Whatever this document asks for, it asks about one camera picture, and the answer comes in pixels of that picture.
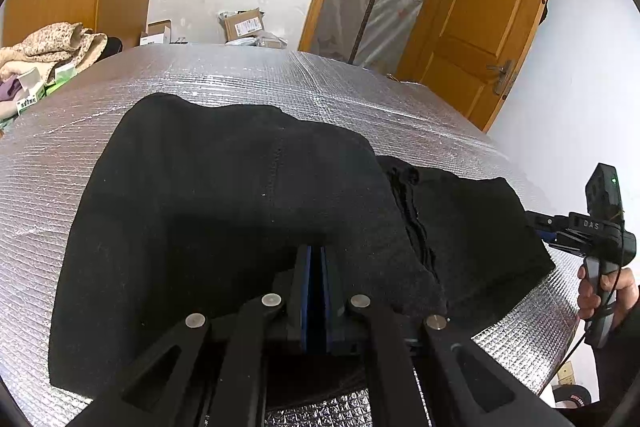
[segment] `human hand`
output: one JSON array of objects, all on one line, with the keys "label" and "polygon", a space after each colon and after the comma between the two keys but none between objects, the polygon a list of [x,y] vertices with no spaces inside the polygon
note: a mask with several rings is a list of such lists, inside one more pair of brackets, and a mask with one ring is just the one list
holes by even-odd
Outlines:
[{"label": "human hand", "polygon": [[[600,278],[600,286],[606,291],[612,291],[613,283],[616,281],[618,272],[612,272],[608,275],[603,275]],[[580,280],[580,286],[578,287],[578,307],[580,311],[578,316],[583,319],[590,319],[593,317],[595,309],[600,305],[600,297],[595,294],[591,283],[586,278],[587,273],[584,266],[580,266],[578,270],[578,279]],[[616,304],[613,311],[613,323],[612,327],[615,328],[619,325],[629,310],[636,305],[638,301],[638,285],[634,278],[634,273],[630,268],[624,268],[620,272],[620,278],[615,288],[618,293],[616,294]]]}]

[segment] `black sleeve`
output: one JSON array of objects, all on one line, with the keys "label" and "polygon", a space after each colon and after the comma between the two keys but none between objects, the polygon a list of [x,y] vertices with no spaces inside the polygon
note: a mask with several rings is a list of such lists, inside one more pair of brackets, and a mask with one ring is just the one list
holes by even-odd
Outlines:
[{"label": "black sleeve", "polygon": [[611,333],[607,345],[593,350],[600,401],[580,409],[560,410],[576,427],[604,425],[640,371],[639,343],[640,301]]}]

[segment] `reflective foil sheet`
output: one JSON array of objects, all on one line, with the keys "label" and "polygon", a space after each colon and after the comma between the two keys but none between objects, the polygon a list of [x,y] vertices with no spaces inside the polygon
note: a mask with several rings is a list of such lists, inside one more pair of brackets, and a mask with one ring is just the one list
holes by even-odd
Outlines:
[{"label": "reflective foil sheet", "polygon": [[[30,108],[0,139],[0,375],[36,427],[64,425],[90,402],[49,384],[56,284],[96,160],[124,112],[156,91],[208,106],[273,104],[297,118],[357,131],[378,153],[417,166],[468,178],[503,176],[525,208],[554,212],[491,140],[418,84],[315,55],[213,44],[154,44],[98,62]],[[552,256],[558,269],[475,338],[536,392],[576,325],[579,261],[557,251]],[[279,426],[369,423],[366,392],[268,418]]]}]

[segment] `door lock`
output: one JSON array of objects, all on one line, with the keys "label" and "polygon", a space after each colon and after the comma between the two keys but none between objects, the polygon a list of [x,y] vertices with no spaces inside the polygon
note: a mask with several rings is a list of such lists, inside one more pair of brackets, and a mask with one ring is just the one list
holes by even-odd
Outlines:
[{"label": "door lock", "polygon": [[511,67],[513,66],[513,61],[511,59],[507,60],[503,66],[487,66],[486,68],[491,71],[497,71],[498,73],[498,81],[494,84],[494,94],[500,96],[502,94],[502,90],[507,83],[507,79],[509,78],[509,74],[511,73]]}]

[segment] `metal screw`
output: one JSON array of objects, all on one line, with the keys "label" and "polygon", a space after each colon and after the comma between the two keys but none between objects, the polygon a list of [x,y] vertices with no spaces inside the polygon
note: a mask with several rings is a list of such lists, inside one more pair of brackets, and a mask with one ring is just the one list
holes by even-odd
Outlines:
[{"label": "metal screw", "polygon": [[204,325],[206,320],[203,314],[192,313],[184,320],[184,323],[190,328],[199,328]]},{"label": "metal screw", "polygon": [[262,304],[269,308],[279,306],[281,302],[282,297],[280,297],[277,293],[267,293],[267,295],[262,297]]},{"label": "metal screw", "polygon": [[371,304],[371,299],[366,295],[357,294],[351,297],[351,306],[354,308],[368,308]]},{"label": "metal screw", "polygon": [[429,315],[424,322],[432,330],[443,330],[447,327],[447,319],[442,315]]}]

